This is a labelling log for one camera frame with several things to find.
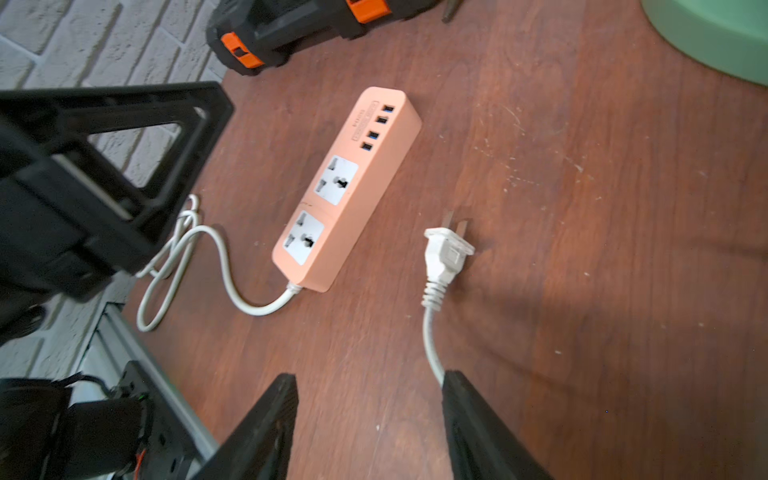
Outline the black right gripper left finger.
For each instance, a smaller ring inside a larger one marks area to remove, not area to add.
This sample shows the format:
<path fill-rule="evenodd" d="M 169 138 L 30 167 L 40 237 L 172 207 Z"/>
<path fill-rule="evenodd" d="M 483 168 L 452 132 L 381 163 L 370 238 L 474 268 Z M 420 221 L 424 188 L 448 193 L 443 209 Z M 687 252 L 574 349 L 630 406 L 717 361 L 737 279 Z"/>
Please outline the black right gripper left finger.
<path fill-rule="evenodd" d="M 296 376 L 278 375 L 197 479 L 285 479 L 299 395 Z"/>

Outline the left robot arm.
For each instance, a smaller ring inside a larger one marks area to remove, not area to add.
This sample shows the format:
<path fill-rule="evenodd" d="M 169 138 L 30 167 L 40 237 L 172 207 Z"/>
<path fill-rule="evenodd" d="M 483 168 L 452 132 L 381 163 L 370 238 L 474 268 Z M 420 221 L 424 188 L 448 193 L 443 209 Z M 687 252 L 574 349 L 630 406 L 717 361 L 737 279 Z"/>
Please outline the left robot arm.
<path fill-rule="evenodd" d="M 160 252 L 233 113 L 215 82 L 1 95 L 1 339 L 36 331 L 55 295 L 85 302 Z M 131 182 L 91 142 L 174 124 L 150 177 Z M 1 475 L 86 479 L 132 467 L 162 415 L 105 389 L 73 403 L 79 375 L 1 383 Z"/>

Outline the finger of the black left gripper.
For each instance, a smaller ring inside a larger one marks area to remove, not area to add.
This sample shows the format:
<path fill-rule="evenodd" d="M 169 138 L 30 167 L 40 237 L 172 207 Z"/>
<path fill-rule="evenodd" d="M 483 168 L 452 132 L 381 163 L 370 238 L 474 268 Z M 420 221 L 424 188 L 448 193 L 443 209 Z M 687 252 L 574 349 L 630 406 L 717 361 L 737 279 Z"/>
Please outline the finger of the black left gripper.
<path fill-rule="evenodd" d="M 216 82 L 5 91 L 1 296 L 87 300 L 161 248 L 234 108 Z M 142 185 L 91 142 L 175 124 Z"/>

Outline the white fan plug with cord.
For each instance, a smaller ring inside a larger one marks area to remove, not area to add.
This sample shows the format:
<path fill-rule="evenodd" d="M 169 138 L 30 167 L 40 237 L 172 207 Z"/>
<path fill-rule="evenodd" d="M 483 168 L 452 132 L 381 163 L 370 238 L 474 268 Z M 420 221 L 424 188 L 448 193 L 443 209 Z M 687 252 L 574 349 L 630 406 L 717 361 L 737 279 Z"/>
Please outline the white fan plug with cord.
<path fill-rule="evenodd" d="M 475 247 L 465 239 L 468 221 L 453 223 L 454 212 L 447 211 L 438 227 L 427 228 L 424 252 L 427 281 L 421 305 L 424 307 L 422 337 L 426 358 L 440 387 L 443 386 L 443 367 L 434 342 L 433 323 L 441 310 L 449 285 L 463 270 L 466 258 L 475 254 Z"/>

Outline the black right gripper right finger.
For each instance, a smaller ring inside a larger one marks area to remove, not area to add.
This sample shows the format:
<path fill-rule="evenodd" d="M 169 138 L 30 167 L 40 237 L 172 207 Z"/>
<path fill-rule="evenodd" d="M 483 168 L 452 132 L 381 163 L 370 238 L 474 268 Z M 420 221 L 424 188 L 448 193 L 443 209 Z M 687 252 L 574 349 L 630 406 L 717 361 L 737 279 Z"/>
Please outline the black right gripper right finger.
<path fill-rule="evenodd" d="M 462 372 L 445 373 L 442 409 L 456 479 L 551 477 Z"/>

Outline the pink power strip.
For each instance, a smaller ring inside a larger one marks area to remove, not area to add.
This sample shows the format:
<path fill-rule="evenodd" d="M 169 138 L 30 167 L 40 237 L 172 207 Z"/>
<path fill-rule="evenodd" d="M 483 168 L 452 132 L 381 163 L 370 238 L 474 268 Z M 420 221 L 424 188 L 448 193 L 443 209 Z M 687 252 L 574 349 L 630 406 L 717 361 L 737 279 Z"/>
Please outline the pink power strip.
<path fill-rule="evenodd" d="M 363 91 L 272 250 L 289 290 L 330 289 L 421 127 L 405 92 Z"/>

